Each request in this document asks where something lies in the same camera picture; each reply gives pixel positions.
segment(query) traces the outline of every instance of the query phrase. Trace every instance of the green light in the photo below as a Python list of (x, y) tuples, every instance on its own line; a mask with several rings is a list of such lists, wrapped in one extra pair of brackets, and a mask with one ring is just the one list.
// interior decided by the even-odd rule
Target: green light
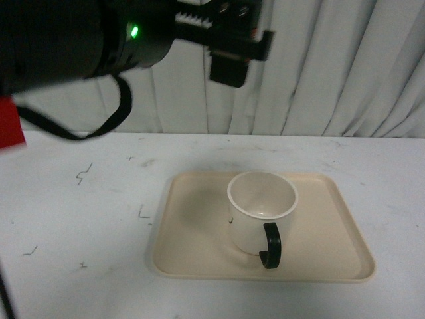
[(134, 25), (133, 28), (131, 29), (131, 37), (133, 39), (136, 38), (136, 36), (139, 34), (139, 27), (137, 25)]

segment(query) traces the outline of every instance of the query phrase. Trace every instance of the black mug handle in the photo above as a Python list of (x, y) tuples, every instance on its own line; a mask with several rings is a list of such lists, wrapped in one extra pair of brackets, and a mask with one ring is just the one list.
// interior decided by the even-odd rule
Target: black mug handle
[(260, 258), (265, 269), (275, 269), (279, 266), (282, 244), (276, 223), (263, 224), (267, 236), (267, 251), (260, 251)]

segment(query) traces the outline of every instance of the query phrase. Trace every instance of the white mug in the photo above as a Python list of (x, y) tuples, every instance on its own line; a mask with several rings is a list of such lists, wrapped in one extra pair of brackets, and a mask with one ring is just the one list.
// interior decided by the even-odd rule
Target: white mug
[(260, 255), (266, 269), (277, 268), (282, 243), (298, 204), (298, 191), (281, 175), (247, 171), (227, 187), (230, 236), (246, 253)]

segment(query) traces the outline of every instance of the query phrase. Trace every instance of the white curtain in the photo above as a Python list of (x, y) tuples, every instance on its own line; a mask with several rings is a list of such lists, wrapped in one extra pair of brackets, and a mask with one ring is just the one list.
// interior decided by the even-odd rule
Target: white curtain
[[(276, 32), (270, 58), (239, 89), (209, 81), (207, 50), (183, 41), (126, 72), (134, 110), (118, 131), (425, 137), (425, 0), (263, 0), (260, 28)], [(15, 97), (78, 131), (118, 99), (108, 77)]]

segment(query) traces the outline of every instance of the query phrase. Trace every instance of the black strap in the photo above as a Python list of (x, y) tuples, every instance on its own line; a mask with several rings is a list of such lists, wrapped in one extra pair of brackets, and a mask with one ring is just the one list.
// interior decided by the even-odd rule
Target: black strap
[(7, 295), (6, 283), (3, 281), (3, 277), (1, 275), (1, 265), (0, 265), (0, 295), (1, 302), (3, 304), (3, 308), (6, 314), (7, 319), (15, 319), (15, 313), (13, 312), (13, 307), (9, 296)]
[(113, 75), (112, 77), (115, 79), (120, 89), (120, 105), (102, 126), (86, 136), (77, 136), (71, 133), (66, 128), (57, 124), (54, 120), (51, 120), (48, 116), (35, 112), (28, 106), (17, 106), (19, 116), (42, 130), (67, 140), (86, 140), (88, 138), (104, 135), (119, 126), (129, 116), (133, 104), (128, 83), (119, 76)]

